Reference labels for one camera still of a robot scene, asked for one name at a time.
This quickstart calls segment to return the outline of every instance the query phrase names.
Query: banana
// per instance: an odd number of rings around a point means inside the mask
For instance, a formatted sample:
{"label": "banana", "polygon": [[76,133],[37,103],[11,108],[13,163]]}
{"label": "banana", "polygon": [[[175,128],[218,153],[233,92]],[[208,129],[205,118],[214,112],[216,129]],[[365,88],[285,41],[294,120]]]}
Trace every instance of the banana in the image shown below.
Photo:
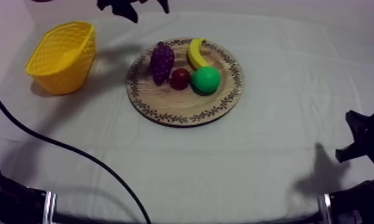
{"label": "banana", "polygon": [[205,40],[205,38],[193,39],[188,48],[188,59],[190,60],[195,70],[198,70],[201,67],[210,66],[200,53],[202,42],[204,42]]}

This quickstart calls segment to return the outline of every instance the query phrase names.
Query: yellow basket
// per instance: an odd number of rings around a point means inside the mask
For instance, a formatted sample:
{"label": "yellow basket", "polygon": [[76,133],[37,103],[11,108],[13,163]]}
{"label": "yellow basket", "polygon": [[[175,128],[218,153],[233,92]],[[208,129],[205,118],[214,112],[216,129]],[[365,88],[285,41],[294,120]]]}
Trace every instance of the yellow basket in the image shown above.
{"label": "yellow basket", "polygon": [[95,56],[95,29],[74,21],[45,34],[26,72],[52,94],[69,94],[84,83]]}

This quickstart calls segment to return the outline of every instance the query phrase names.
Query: plastic fruit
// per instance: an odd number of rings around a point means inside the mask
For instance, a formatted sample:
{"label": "plastic fruit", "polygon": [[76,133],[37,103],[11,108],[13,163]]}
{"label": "plastic fruit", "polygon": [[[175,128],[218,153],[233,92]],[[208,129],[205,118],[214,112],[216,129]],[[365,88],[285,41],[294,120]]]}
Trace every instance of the plastic fruit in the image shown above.
{"label": "plastic fruit", "polygon": [[187,88],[190,83],[190,72],[187,69],[176,69],[172,73],[170,86],[173,89],[181,90]]}
{"label": "plastic fruit", "polygon": [[187,50],[188,59],[195,70],[198,70],[201,67],[210,66],[200,53],[202,42],[205,40],[205,38],[193,39]]}
{"label": "plastic fruit", "polygon": [[174,52],[163,42],[159,42],[152,52],[149,69],[155,84],[160,86],[169,79],[170,70],[174,65]]}
{"label": "plastic fruit", "polygon": [[201,67],[191,76],[191,83],[200,91],[213,93],[220,85],[220,72],[212,67]]}

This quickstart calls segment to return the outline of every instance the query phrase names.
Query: tablecloth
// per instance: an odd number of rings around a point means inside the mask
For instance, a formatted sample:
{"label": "tablecloth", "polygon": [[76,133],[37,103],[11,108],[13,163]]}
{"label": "tablecloth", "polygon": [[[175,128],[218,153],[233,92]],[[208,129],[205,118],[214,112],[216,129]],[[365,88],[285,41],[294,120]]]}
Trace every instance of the tablecloth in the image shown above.
{"label": "tablecloth", "polygon": [[[97,55],[78,92],[53,97],[24,72],[43,24],[9,66],[0,98],[21,122],[101,159],[154,222],[236,223],[309,214],[316,197],[374,178],[366,157],[339,164],[352,141],[348,110],[374,112],[374,38],[321,24],[237,14],[144,14],[96,26]],[[207,38],[244,71],[244,92],[220,120],[190,129],[155,124],[127,97],[133,60],[158,41]],[[54,191],[58,210],[140,220],[127,192],[96,164],[33,139],[0,112],[0,168]]]}

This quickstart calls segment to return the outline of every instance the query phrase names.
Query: wooden plate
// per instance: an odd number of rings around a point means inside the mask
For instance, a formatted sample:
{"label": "wooden plate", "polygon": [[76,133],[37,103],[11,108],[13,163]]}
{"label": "wooden plate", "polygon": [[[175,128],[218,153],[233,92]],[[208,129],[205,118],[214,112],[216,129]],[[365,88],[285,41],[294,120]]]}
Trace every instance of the wooden plate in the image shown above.
{"label": "wooden plate", "polygon": [[[187,49],[192,38],[164,41],[175,54],[172,69],[194,70],[187,59]],[[220,71],[222,81],[218,90],[209,96],[196,94],[189,86],[178,91],[165,82],[155,85],[149,73],[150,47],[131,66],[127,75],[127,94],[134,107],[148,119],[169,126],[197,126],[209,123],[229,112],[240,99],[244,75],[234,56],[216,43],[206,41],[201,54],[211,66]]]}

